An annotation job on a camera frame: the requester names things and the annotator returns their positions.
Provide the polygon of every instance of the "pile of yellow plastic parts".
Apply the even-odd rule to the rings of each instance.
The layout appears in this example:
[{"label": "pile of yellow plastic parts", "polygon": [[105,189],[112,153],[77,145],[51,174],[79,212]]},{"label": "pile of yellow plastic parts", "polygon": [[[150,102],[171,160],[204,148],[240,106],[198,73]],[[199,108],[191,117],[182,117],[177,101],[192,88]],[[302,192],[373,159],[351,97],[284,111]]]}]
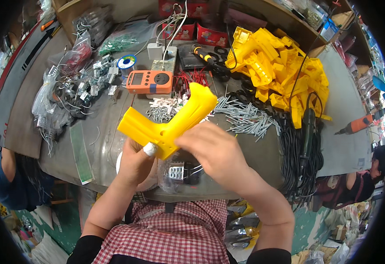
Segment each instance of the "pile of yellow plastic parts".
[{"label": "pile of yellow plastic parts", "polygon": [[[238,71],[251,78],[256,87],[256,98],[263,102],[270,99],[273,107],[284,111],[289,111],[291,101],[292,121],[294,127],[299,129],[307,97],[315,91],[321,99],[323,108],[320,101],[313,100],[316,96],[310,99],[309,107],[314,109],[317,117],[332,120],[328,116],[321,115],[329,95],[327,88],[329,81],[319,59],[306,58],[290,100],[297,73],[305,57],[305,53],[294,41],[288,37],[277,38],[265,28],[253,33],[237,27],[233,38],[232,47],[237,66],[231,72]],[[228,68],[235,66],[232,50],[229,51],[225,64]]]}]

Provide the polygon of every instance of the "teddy bear print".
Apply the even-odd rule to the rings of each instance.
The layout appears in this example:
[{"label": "teddy bear print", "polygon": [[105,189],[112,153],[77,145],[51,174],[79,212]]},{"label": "teddy bear print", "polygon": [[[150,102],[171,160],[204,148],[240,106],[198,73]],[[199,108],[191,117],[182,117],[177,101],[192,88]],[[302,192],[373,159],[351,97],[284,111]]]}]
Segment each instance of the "teddy bear print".
[{"label": "teddy bear print", "polygon": [[195,12],[192,14],[193,17],[201,17],[201,11],[203,10],[202,6],[197,6]]},{"label": "teddy bear print", "polygon": [[219,41],[216,43],[218,46],[224,47],[225,46],[225,40],[226,38],[220,38]]},{"label": "teddy bear print", "polygon": [[188,35],[188,33],[189,33],[188,30],[184,30],[182,33],[181,39],[189,39],[190,36]]}]

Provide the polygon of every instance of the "digital display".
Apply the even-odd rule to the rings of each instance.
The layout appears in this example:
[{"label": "digital display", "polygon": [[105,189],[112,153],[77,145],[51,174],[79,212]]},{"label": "digital display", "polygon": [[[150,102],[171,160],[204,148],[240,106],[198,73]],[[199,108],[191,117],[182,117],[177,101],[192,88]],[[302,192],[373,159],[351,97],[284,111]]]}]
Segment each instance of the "digital display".
[{"label": "digital display", "polygon": [[143,73],[134,73],[134,78],[132,79],[131,85],[140,85],[141,80],[143,79]]}]

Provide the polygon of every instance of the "orange power tool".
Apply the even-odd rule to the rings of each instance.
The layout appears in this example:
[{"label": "orange power tool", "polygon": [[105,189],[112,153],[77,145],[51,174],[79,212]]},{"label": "orange power tool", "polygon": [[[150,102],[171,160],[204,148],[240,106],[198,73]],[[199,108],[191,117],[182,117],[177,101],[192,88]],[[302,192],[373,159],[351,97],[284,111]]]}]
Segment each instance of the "orange power tool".
[{"label": "orange power tool", "polygon": [[45,29],[47,29],[51,24],[53,24],[53,22],[56,22],[56,21],[58,21],[57,17],[55,17],[55,19],[47,22],[46,24],[42,25],[41,26],[41,31],[44,31]]},{"label": "orange power tool", "polygon": [[371,123],[373,123],[373,120],[380,119],[382,116],[385,115],[385,108],[380,109],[379,111],[375,112],[374,114],[368,114],[362,118],[356,119],[352,122],[349,122],[348,125],[339,130],[335,133],[335,135],[340,134],[354,134],[355,132],[358,132],[360,130],[363,130],[365,128],[368,128]]}]

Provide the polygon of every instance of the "hand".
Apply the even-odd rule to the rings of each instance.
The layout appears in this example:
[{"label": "hand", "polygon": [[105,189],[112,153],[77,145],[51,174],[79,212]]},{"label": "hand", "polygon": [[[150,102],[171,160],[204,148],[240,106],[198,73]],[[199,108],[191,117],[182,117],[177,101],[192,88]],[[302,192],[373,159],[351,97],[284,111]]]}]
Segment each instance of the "hand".
[{"label": "hand", "polygon": [[125,183],[137,187],[150,173],[154,156],[148,156],[141,145],[127,138],[122,150],[121,165],[117,177],[124,179]]},{"label": "hand", "polygon": [[260,176],[245,161],[235,137],[211,122],[202,122],[175,140],[225,189],[240,194]]}]

